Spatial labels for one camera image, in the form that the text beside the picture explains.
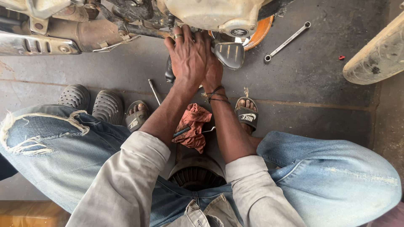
torn knee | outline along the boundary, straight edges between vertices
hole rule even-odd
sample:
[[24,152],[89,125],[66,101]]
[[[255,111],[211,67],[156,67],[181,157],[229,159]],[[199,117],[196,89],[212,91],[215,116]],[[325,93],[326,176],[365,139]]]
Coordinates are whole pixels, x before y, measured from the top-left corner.
[[20,116],[7,114],[0,129],[0,143],[9,153],[36,155],[53,152],[46,140],[63,136],[83,136],[90,130],[75,117],[84,110],[63,118],[46,113],[28,113]]

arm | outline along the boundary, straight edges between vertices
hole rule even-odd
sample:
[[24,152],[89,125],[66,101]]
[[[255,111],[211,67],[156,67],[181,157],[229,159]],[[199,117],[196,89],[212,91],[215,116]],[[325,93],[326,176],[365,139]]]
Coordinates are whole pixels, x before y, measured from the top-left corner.
[[[223,69],[213,53],[207,55],[206,93],[221,86]],[[217,93],[225,95],[221,89]],[[214,99],[227,100],[221,95]],[[257,156],[249,136],[227,102],[211,100],[217,141],[226,163],[226,180],[231,182],[233,198],[244,225],[303,227],[303,220],[268,173],[264,159]]]
[[174,32],[184,33],[176,46],[171,38],[165,40],[177,77],[174,86],[121,151],[104,163],[67,226],[149,226],[152,191],[170,156],[167,145],[205,76],[202,34],[196,33],[194,42],[187,25],[175,27]]

ring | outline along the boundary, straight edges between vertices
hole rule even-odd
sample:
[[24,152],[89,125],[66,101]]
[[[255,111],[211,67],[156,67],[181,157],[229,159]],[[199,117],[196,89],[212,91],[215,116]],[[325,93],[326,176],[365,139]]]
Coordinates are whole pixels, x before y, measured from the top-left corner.
[[178,37],[184,37],[181,33],[180,34],[177,34],[177,35],[174,35],[174,39],[176,39],[176,38],[178,38]]

motorcycle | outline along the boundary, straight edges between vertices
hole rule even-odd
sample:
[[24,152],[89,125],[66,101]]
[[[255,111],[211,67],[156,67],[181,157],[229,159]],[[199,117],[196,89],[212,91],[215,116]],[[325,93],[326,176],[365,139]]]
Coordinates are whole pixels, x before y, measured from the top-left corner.
[[188,24],[208,30],[216,56],[231,69],[294,0],[0,0],[0,55],[107,52],[139,39],[173,37]]

red rag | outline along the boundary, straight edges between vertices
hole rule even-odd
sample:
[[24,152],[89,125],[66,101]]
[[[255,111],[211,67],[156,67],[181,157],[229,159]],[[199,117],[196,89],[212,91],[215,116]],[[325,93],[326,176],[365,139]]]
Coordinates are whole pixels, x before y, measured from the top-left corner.
[[199,153],[203,153],[206,141],[202,134],[202,126],[205,122],[210,122],[211,118],[212,114],[205,108],[196,103],[189,104],[175,132],[179,132],[188,126],[191,129],[175,137],[172,141],[189,148],[195,148]]

